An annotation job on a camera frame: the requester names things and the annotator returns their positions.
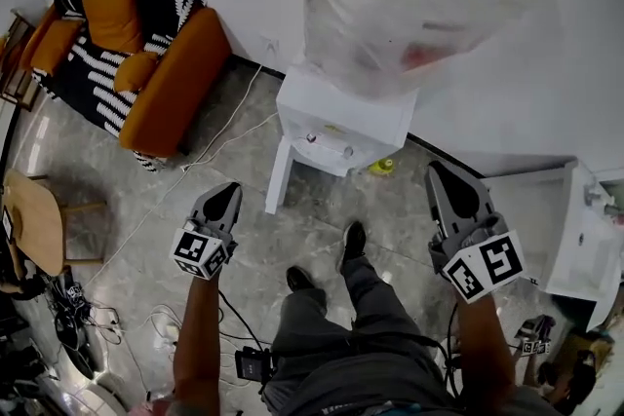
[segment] person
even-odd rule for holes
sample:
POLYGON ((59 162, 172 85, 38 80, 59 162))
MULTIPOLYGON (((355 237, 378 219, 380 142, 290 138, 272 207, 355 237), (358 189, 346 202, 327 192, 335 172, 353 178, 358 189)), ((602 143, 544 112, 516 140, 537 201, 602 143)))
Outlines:
MULTIPOLYGON (((345 231, 339 272, 356 320, 350 331, 326 319, 327 297, 298 267, 282 305, 272 351, 277 372, 262 399, 273 416, 556 415, 537 393, 515 385, 511 353, 491 296, 458 299, 463 393, 455 399, 420 334, 367 260, 360 222, 345 231)), ((218 279, 195 279, 174 359, 169 416, 219 414, 218 279)))

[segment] gray tile floor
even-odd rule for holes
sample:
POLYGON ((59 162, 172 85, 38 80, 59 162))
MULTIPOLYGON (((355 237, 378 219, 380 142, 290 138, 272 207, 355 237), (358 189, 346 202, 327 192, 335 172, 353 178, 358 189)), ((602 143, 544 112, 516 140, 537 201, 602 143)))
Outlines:
MULTIPOLYGON (((141 325, 158 304, 167 304, 182 316, 190 278, 168 259, 171 239, 195 199, 231 179, 243 184, 244 201, 234 231, 239 248, 223 271, 220 285, 261 339, 270 341, 275 334, 280 304, 289 292, 285 271, 293 264, 308 269, 328 291, 329 318, 349 325, 354 312, 335 261, 342 228, 355 217, 369 228, 371 262, 395 286, 424 334, 446 336, 454 298, 449 285, 433 275, 427 254, 435 228, 422 181, 431 157, 418 146, 408 143, 394 156, 396 170, 389 177, 356 171, 337 178, 295 165, 285 206, 277 215, 264 212, 264 194, 281 135, 277 118, 226 145, 212 162, 191 169, 182 178, 179 166, 195 159, 227 121, 253 74, 248 67, 238 66, 224 75, 189 134, 192 154, 175 158, 166 170, 155 174, 143 170, 114 137, 87 123, 63 102, 47 100, 19 119, 9 166, 29 174, 47 174, 50 188, 65 203, 101 199, 108 203, 106 209, 72 216, 67 252, 70 257, 103 255, 106 259, 97 275, 97 267, 76 268, 74 275, 86 286, 90 299, 115 307, 123 327, 130 331, 127 346, 106 344, 92 331, 94 351, 106 371, 99 381, 128 406, 143 401, 145 390, 127 347, 135 354, 150 391, 164 393, 172 387, 172 348, 149 322, 141 325)), ((260 74, 231 127, 211 151, 274 113, 279 85, 278 79, 260 74)), ((505 287, 496 301, 510 340, 524 319, 541 313, 554 315, 559 320, 556 336, 561 333, 564 322, 549 298, 526 282, 505 287)), ((45 300, 19 304, 19 309, 32 324, 44 355, 55 361, 59 342, 45 300)), ((221 329, 247 336, 236 318, 226 308, 224 312, 221 329)), ((237 346, 245 343, 233 341, 237 346)), ((266 414, 258 386, 236 379, 234 345, 222 341, 221 347, 223 413, 243 409, 245 414, 266 414)), ((56 368, 61 381, 50 383, 80 397, 87 380, 64 352, 56 368)), ((84 410, 72 398, 65 399, 73 413, 84 410)))

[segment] patterned throw blanket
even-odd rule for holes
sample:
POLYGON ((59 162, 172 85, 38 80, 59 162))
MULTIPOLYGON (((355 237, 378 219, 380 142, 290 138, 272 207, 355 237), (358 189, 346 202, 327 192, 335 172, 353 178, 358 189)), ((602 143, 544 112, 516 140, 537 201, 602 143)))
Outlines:
MULTIPOLYGON (((136 0, 141 20, 144 49, 162 56, 193 8, 206 0, 136 0)), ((85 19, 82 0, 55 0, 64 19, 85 19)), ((92 124, 119 137, 137 94, 116 93, 113 81, 119 65, 129 54, 107 51, 94 45, 87 25, 82 27, 67 62, 54 77, 33 69, 33 78, 52 100, 60 98, 92 124)), ((154 159, 135 151, 136 159, 149 171, 156 171, 154 159)))

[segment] shoe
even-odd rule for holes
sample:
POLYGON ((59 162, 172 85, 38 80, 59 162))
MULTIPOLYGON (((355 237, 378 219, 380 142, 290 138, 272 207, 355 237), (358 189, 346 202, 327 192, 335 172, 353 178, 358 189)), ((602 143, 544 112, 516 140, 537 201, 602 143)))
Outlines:
POLYGON ((316 287, 308 274, 303 269, 296 266, 286 271, 286 282, 293 293, 300 289, 312 289, 316 287))
POLYGON ((338 262, 338 272, 342 272, 342 266, 347 260, 353 260, 364 256, 364 246, 367 243, 367 232, 364 230, 362 222, 356 220, 347 226, 342 237, 344 251, 342 258, 338 262))

